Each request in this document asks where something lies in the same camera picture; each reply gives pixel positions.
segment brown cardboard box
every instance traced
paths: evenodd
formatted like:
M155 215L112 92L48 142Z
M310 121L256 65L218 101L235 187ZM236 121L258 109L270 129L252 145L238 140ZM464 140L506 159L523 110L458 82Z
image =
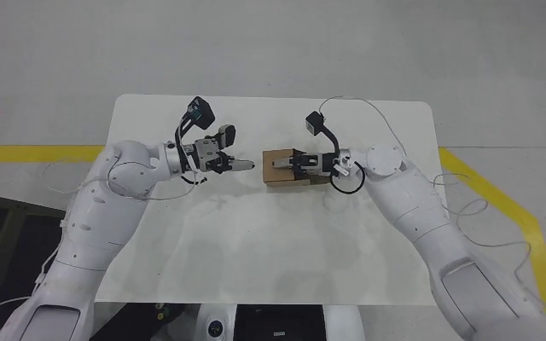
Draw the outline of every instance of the brown cardboard box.
M309 176L304 179L296 180L291 170L273 168L273 160L289 158L293 154L293 149L264 150L264 183L268 187L290 187L290 186L308 186L315 184L328 183L327 176Z

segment yellow floor line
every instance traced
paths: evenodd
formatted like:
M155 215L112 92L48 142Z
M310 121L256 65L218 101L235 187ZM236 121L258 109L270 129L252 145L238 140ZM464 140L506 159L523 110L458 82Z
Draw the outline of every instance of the yellow floor line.
M92 162L104 146L0 146L0 162Z
M0 146L0 162L92 162L103 148L104 146L4 145ZM546 301L546 245L538 220L446 148L439 149L439 156L446 170L466 174L468 178L459 176L462 182L520 227L523 237L531 244L532 269L540 297Z
M467 175L468 178L459 176L459 179L520 227L523 237L531 244L530 260L538 292L540 298L546 301L546 245L538 220L446 148L441 147L439 155L446 170Z

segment black panel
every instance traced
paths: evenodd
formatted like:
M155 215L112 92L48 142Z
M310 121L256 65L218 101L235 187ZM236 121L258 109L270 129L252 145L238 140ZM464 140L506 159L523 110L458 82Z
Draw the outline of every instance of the black panel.
M322 305L237 306L234 341L326 341Z
M0 286L0 302L30 296L42 263L61 241L60 222L61 219L56 217L26 217L5 276L6 280ZM3 326L13 310L23 302L7 303L0 307L0 326Z

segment black cable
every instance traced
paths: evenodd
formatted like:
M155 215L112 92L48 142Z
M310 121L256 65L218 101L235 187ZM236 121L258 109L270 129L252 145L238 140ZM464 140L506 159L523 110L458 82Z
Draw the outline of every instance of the black cable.
M184 180L184 182L186 182L188 185L201 185L203 182L206 181L206 178L204 178L203 180L199 181L199 182L193 182L191 180L189 180L186 176L180 176L182 178L182 180Z
M337 187L334 183L334 173L332 171L330 172L330 184L332 185L333 188L335 188L336 191L349 195L349 194L354 194L362 189L362 186L364 186L364 181L366 180L366 172L364 171L364 168L357 161L355 161L355 165L357 165L357 167L360 168L360 171L362 172L362 181L360 182L360 185L358 185L357 189L352 191L344 191L343 189Z

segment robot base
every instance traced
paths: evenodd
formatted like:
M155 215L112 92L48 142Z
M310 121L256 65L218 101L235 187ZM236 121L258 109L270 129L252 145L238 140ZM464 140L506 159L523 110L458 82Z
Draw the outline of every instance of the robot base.
M354 305L202 304L194 341L365 341Z

